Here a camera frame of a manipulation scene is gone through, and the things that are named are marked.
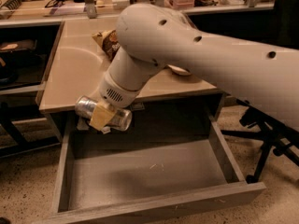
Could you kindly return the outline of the white gripper with vents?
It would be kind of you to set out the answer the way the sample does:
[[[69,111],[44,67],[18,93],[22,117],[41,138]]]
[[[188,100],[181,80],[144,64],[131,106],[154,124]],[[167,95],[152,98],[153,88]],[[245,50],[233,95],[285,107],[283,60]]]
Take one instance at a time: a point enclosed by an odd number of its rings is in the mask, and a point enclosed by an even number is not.
[[[90,125],[101,131],[115,116],[116,107],[125,108],[129,106],[139,94],[139,91],[128,91],[118,85],[110,75],[105,72],[99,85],[99,92],[103,99],[109,104],[99,101],[92,113]]]

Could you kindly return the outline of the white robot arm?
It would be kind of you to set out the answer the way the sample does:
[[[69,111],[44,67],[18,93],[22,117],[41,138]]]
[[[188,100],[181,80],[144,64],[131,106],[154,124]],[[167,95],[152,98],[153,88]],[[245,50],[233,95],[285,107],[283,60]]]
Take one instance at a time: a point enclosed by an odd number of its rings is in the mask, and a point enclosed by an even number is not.
[[[134,4],[118,17],[120,44],[101,78],[102,98],[130,105],[149,79],[171,64],[299,130],[299,51],[191,27],[165,7]]]

